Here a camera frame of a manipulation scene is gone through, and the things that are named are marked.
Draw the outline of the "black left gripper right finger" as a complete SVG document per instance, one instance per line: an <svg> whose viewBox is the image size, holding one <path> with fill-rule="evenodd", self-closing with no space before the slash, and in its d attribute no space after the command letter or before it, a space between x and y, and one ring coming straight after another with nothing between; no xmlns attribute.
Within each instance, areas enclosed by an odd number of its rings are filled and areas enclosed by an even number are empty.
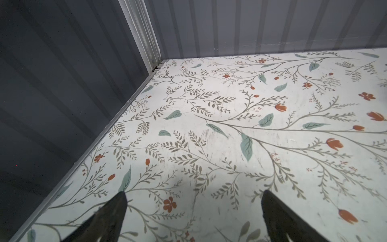
<svg viewBox="0 0 387 242"><path fill-rule="evenodd" d="M264 191L261 206L268 236L272 242L328 241L271 191Z"/></svg>

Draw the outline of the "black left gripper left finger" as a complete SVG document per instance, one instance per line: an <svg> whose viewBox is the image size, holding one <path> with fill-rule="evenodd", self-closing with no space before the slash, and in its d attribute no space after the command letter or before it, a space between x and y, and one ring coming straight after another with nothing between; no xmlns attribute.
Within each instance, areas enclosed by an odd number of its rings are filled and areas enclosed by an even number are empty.
<svg viewBox="0 0 387 242"><path fill-rule="evenodd" d="M127 210L124 192L118 192L64 242L117 242Z"/></svg>

